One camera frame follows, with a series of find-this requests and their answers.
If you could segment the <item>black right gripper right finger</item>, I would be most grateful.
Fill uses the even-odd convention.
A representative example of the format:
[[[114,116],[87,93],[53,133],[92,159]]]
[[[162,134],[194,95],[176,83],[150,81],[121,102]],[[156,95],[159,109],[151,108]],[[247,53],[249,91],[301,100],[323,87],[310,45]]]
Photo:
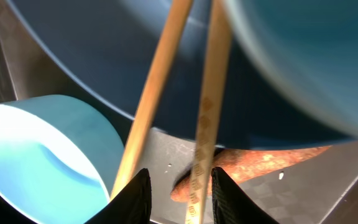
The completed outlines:
[[[221,168],[211,171],[214,224],[278,224]]]

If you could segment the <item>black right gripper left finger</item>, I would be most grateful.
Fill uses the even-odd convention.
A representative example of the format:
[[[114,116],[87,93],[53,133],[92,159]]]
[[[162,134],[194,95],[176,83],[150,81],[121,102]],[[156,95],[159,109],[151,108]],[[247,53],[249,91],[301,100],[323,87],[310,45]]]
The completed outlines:
[[[86,224],[149,224],[151,210],[151,181],[148,169],[143,168]]]

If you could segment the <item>orange carrot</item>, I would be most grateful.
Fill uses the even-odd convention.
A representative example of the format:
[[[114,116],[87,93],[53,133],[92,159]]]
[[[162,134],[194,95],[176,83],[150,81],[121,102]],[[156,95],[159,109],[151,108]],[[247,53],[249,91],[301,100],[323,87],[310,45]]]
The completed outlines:
[[[213,167],[221,167],[237,184],[312,159],[328,146],[281,151],[221,149],[214,155]]]

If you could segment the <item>light blue rice bowl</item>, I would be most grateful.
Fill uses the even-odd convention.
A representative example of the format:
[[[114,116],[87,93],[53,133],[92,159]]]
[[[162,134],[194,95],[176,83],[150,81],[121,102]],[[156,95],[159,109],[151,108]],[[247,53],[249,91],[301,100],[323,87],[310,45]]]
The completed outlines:
[[[108,203],[124,152],[113,125],[76,98],[0,103],[0,196],[36,223],[85,223]]]

